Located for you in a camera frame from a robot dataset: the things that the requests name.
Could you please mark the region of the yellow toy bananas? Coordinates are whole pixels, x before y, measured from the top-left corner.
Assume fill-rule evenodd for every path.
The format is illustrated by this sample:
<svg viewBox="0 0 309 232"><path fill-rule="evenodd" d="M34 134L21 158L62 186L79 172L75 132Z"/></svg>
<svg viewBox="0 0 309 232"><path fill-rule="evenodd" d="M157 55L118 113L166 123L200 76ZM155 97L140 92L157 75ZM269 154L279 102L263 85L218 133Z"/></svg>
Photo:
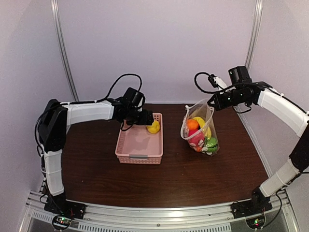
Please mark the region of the yellow toy bananas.
<svg viewBox="0 0 309 232"><path fill-rule="evenodd" d="M212 136L212 132L209 126L206 127L206 122L203 118L196 116L193 120L197 121L200 129L202 129L204 136L209 140Z"/></svg>

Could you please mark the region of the clear dotted zip bag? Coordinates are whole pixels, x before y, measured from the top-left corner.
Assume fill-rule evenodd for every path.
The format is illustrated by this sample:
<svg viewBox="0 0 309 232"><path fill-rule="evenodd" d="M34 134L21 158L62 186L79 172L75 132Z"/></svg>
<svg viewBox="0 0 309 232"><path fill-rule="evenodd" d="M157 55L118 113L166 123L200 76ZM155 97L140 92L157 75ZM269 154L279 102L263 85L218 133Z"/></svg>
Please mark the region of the clear dotted zip bag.
<svg viewBox="0 0 309 232"><path fill-rule="evenodd" d="M184 118L183 118L180 135L181 135L181 138L184 139L185 141L187 141L188 144L189 144L189 139L191 139L194 135L189 136L189 129L187 127L187 120L193 119L196 116L199 116L199 117L201 117L205 120L206 127L209 126L210 129L211 129L211 132L212 132L211 137L215 137L218 140L216 130L215 130L215 126L214 126L214 122L213 122L214 108L208 106L207 101L208 101L208 99L202 99L202 100L198 101L197 103L195 103L194 105L190 105L190 106L186 105L185 106L186 113L185 113ZM206 153L206 151L207 151L207 148L206 148L207 141L208 141L208 139L206 137L204 137L204 144L203 144L204 147L203 147L202 151L199 152L199 153L203 153L205 155L208 155Z"/></svg>

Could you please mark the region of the orange toy fruit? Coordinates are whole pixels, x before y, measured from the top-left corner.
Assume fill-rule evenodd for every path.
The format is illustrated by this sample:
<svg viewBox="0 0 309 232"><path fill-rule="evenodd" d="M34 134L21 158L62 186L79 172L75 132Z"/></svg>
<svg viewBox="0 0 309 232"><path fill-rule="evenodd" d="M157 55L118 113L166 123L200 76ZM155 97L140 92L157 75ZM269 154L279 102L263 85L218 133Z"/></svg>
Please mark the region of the orange toy fruit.
<svg viewBox="0 0 309 232"><path fill-rule="evenodd" d="M187 120L187 127L191 130L198 130L199 129L199 123L195 119L188 119Z"/></svg>

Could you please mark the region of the green striped toy watermelon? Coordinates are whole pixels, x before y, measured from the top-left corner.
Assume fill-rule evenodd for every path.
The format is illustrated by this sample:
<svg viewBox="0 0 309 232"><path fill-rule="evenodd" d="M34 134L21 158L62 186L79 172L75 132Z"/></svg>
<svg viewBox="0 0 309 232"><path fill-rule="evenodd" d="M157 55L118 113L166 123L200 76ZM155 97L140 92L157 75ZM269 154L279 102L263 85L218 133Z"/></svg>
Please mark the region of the green striped toy watermelon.
<svg viewBox="0 0 309 232"><path fill-rule="evenodd" d="M217 138L211 137L206 143L206 148L207 148L206 153L208 155L213 155L214 153L216 153L219 148Z"/></svg>

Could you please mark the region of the red toy apple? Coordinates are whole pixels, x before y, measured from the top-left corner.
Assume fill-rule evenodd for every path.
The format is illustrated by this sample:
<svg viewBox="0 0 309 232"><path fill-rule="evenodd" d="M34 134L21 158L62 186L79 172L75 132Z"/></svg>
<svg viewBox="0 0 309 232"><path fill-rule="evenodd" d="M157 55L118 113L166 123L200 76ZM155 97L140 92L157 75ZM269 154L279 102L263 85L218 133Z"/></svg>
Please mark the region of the red toy apple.
<svg viewBox="0 0 309 232"><path fill-rule="evenodd" d="M194 146L202 146L204 144L204 133L199 130L190 130L189 136L194 135L189 139L189 144L194 144Z"/></svg>

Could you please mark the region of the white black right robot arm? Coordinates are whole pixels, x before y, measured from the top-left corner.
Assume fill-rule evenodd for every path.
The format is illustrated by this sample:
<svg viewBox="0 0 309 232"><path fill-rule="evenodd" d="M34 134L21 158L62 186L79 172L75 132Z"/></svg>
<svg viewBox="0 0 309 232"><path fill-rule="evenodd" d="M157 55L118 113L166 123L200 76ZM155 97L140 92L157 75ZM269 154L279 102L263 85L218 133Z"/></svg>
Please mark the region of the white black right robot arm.
<svg viewBox="0 0 309 232"><path fill-rule="evenodd" d="M232 204L235 213L244 215L261 213L272 208L270 197L283 187L289 186L309 167L309 113L278 92L264 81L253 81L245 66L229 70L231 84L210 74L209 82L217 90L208 104L220 111L245 104L256 105L267 112L270 119L263 118L259 137L272 145L280 145L286 161L277 164L273 175L252 191L251 199Z"/></svg>

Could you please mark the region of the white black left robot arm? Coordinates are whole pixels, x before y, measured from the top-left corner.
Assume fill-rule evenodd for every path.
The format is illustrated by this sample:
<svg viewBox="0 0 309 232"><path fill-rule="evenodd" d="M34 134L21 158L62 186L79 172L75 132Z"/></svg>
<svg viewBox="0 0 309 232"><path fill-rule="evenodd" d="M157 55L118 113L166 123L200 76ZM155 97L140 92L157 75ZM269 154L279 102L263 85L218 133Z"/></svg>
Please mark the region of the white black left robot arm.
<svg viewBox="0 0 309 232"><path fill-rule="evenodd" d="M105 96L99 100L60 102L51 99L38 118L35 133L42 159L42 173L46 180L47 202L60 215L70 207L66 201L62 177L62 156L67 137L79 124L93 121L117 121L122 130L150 126L154 122L151 110L144 109L145 95L129 87L123 96Z"/></svg>

